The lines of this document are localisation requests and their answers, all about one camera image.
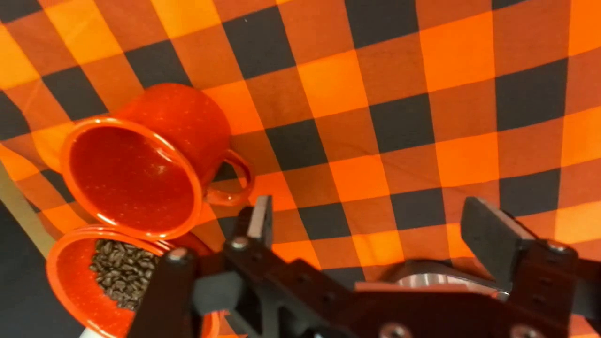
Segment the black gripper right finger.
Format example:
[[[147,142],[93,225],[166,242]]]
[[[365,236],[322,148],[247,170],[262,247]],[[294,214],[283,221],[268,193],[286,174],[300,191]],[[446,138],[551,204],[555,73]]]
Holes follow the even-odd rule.
[[[519,251],[538,240],[529,227],[482,197],[465,200],[461,234],[500,289],[514,287]]]

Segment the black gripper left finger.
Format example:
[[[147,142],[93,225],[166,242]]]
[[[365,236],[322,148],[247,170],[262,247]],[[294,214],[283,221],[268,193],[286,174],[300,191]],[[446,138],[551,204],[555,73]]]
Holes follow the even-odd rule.
[[[273,244],[273,197],[256,199],[247,234],[266,245]]]

